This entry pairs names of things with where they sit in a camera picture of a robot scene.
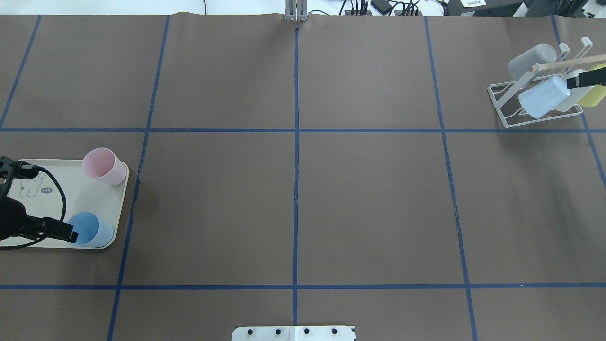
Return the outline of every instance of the white wire rack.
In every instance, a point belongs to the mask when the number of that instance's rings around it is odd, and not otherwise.
[[[583,43],[583,48],[572,59],[566,60],[570,49],[568,45],[562,43],[559,45],[560,55],[558,56],[558,61],[548,64],[535,64],[517,81],[489,85],[488,95],[505,128],[576,116],[583,112],[581,106],[575,104],[566,112],[551,110],[541,118],[533,118],[527,114],[518,101],[520,93],[542,83],[547,78],[567,75],[571,71],[571,66],[606,60],[606,55],[584,57],[593,47],[593,43],[588,37],[583,37],[581,42]],[[556,69],[560,69],[559,72],[550,73],[550,71]]]

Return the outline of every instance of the cup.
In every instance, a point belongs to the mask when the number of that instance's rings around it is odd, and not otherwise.
[[[606,67],[606,64],[598,64],[590,68],[589,71],[594,71],[603,67]],[[606,97],[606,86],[597,85],[581,98],[579,105],[582,107],[594,107],[597,106],[604,97]]]
[[[119,184],[126,178],[127,169],[110,149],[95,148],[82,160],[84,173],[95,180],[108,184]]]
[[[101,248],[112,241],[115,233],[110,223],[92,212],[80,212],[67,223],[73,225],[73,231],[78,233],[78,239],[73,243],[75,246]]]
[[[531,66],[555,62],[557,57],[555,49],[551,45],[543,43],[513,58],[507,68],[513,80],[517,81]]]
[[[563,76],[564,77],[563,79],[577,77],[579,75],[579,73],[582,73],[582,72],[585,72],[585,70],[576,69],[576,70],[570,72],[568,75]],[[575,87],[574,89],[570,89],[570,96],[568,96],[568,98],[566,98],[565,100],[563,100],[563,102],[558,104],[555,107],[555,109],[557,111],[567,112],[568,110],[570,110],[570,108],[572,108],[575,104],[577,104],[581,100],[581,98],[583,98],[589,91],[591,91],[592,88],[593,88],[593,86],[586,86],[586,87]]]
[[[520,104],[533,118],[541,118],[570,96],[566,81],[553,76],[543,83],[522,92],[518,96]]]

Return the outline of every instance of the metal bracket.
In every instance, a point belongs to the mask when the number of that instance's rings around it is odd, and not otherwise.
[[[286,0],[286,21],[307,20],[307,0]]]
[[[239,327],[231,341],[356,341],[354,326]]]

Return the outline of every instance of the blue tape line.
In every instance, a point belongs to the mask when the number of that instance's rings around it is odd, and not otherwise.
[[[277,285],[122,285],[122,290],[292,290],[290,284]]]
[[[583,125],[585,126],[585,132],[587,133],[587,139],[589,140],[589,145],[591,146],[591,152],[593,153],[593,158],[596,160],[596,165],[598,167],[598,173],[600,178],[602,179],[602,185],[604,189],[606,189],[606,175],[604,175],[604,169],[602,168],[602,161],[600,161],[598,151],[596,150],[596,146],[593,143],[593,138],[591,137],[591,133],[589,131],[589,125],[587,124],[587,119],[585,119],[585,114],[581,114],[581,120],[583,121]]]
[[[293,206],[293,326],[298,325],[299,282],[299,27],[295,30],[295,194]]]
[[[34,31],[32,32],[32,36],[30,37],[30,42],[27,44],[27,48],[25,49],[25,53],[23,54],[23,59],[21,60],[21,65],[19,66],[19,70],[17,71],[15,81],[13,82],[13,87],[10,89],[10,93],[6,100],[6,105],[4,106],[2,118],[0,118],[0,128],[4,125],[4,121],[6,120],[6,116],[8,115],[8,108],[10,107],[10,103],[13,101],[13,95],[17,90],[17,84],[19,84],[19,79],[21,78],[21,73],[23,72],[25,61],[27,60],[27,56],[29,56],[30,50],[32,49],[32,44],[34,43],[34,38],[36,37],[36,32],[38,32],[38,27],[40,27],[41,20],[42,16],[39,15],[38,20],[36,20],[36,25],[34,26]]]
[[[465,289],[466,284],[301,284],[300,290]]]
[[[187,132],[202,132],[202,133],[293,133],[295,129],[274,129],[274,128],[151,128],[151,132],[164,133],[187,133]]]
[[[343,129],[322,129],[322,128],[311,128],[311,129],[300,129],[302,133],[439,133],[440,129],[424,129],[424,128],[411,128],[411,129],[394,129],[394,128],[343,128]]]
[[[0,132],[146,132],[146,128],[0,128]],[[432,128],[150,128],[153,133],[199,132],[199,133],[441,133]],[[606,133],[606,129],[444,129],[446,133]]]
[[[558,32],[558,24],[556,23],[556,17],[551,15],[551,24],[553,26],[553,33],[556,35],[556,41],[558,45],[560,44],[560,34]],[[587,139],[589,140],[589,145],[591,146],[591,152],[593,153],[593,158],[598,167],[598,174],[600,175],[600,179],[602,180],[602,185],[604,189],[606,189],[606,175],[604,175],[604,168],[602,168],[602,161],[599,158],[598,151],[596,150],[596,146],[593,143],[593,138],[591,137],[591,130],[589,129],[589,125],[587,124],[587,119],[585,118],[585,113],[581,113],[581,121],[583,122],[583,126],[585,127],[584,132],[587,134]],[[602,132],[602,129],[597,129],[596,132]]]
[[[166,22],[164,24],[164,35],[162,37],[162,46],[160,47],[160,57],[158,58],[158,69],[156,70],[156,79],[154,80],[153,92],[151,95],[150,111],[147,117],[147,127],[145,129],[145,138],[143,139],[143,148],[141,150],[141,158],[139,159],[139,169],[137,170],[137,180],[135,182],[135,193],[133,194],[133,203],[130,206],[130,216],[128,219],[128,228],[126,230],[126,238],[124,240],[124,250],[122,251],[122,260],[120,262],[120,272],[118,274],[118,288],[116,289],[116,295],[114,298],[114,305],[112,309],[112,317],[110,319],[109,331],[107,333],[107,341],[111,341],[113,337],[113,331],[116,324],[116,315],[118,313],[118,305],[120,301],[120,291],[122,281],[124,279],[124,269],[126,266],[126,258],[128,255],[128,244],[130,243],[130,236],[133,229],[133,212],[135,210],[135,204],[139,196],[141,170],[145,161],[145,153],[147,152],[147,142],[150,135],[150,127],[153,119],[153,109],[156,102],[156,93],[158,91],[158,82],[160,80],[160,72],[162,70],[162,58],[164,56],[164,47],[166,46],[166,37],[168,35],[168,25],[170,23],[170,15],[166,16]]]
[[[145,132],[145,128],[1,128],[0,132]]]
[[[290,284],[260,285],[122,285],[121,291],[292,290]],[[118,285],[4,284],[0,290],[117,290]],[[298,290],[423,290],[423,289],[548,289],[606,288],[604,282],[571,283],[447,283],[447,284],[299,284]]]
[[[425,19],[425,34],[427,35],[427,48],[429,51],[429,61],[431,64],[431,76],[433,78],[433,88],[436,95],[436,104],[438,105],[438,117],[440,120],[440,129],[442,131],[442,145],[444,146],[444,157],[446,158],[446,170],[448,173],[448,182],[450,183],[450,196],[453,202],[454,214],[456,217],[456,229],[459,235],[459,253],[461,255],[461,266],[463,268],[463,279],[466,285],[469,285],[469,275],[467,273],[467,260],[465,258],[465,247],[463,245],[463,233],[461,232],[461,221],[459,219],[459,209],[456,202],[455,183],[453,181],[452,169],[450,167],[450,156],[448,154],[448,145],[446,141],[446,131],[444,128],[444,117],[442,115],[442,103],[440,101],[440,93],[438,89],[438,77],[436,76],[436,66],[433,60],[433,49],[431,47],[431,34],[429,31],[429,21]],[[478,341],[478,331],[476,329],[476,317],[473,311],[473,302],[471,300],[471,290],[469,287],[465,289],[467,295],[467,308],[469,310],[469,320],[471,324],[471,336],[473,341]]]
[[[606,288],[606,283],[477,283],[471,289],[533,289],[533,288]]]
[[[4,284],[0,290],[116,290],[116,285]]]

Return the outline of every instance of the pink cup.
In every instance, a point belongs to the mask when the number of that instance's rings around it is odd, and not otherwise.
[[[107,148],[95,148],[82,160],[84,173],[95,180],[119,184],[126,178],[126,166]]]

